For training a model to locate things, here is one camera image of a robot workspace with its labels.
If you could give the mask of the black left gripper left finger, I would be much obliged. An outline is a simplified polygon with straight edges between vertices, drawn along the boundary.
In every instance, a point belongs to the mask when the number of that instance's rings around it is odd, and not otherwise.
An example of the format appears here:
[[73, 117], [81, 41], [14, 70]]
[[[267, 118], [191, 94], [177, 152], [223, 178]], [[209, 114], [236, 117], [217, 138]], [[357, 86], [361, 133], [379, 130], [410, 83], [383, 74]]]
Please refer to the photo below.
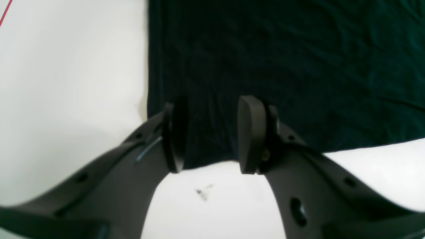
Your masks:
[[1, 228], [28, 239], [139, 239], [157, 186], [182, 171], [187, 99], [165, 104], [121, 145], [45, 194], [1, 207]]

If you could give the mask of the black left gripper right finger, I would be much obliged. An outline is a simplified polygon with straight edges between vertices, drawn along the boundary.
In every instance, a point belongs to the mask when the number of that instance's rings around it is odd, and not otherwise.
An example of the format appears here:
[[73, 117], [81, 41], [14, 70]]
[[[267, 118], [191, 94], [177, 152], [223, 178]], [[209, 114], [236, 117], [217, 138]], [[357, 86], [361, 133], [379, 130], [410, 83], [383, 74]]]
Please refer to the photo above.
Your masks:
[[311, 149], [276, 107], [238, 100], [238, 158], [243, 174], [266, 177], [287, 239], [423, 239], [425, 215], [396, 205]]

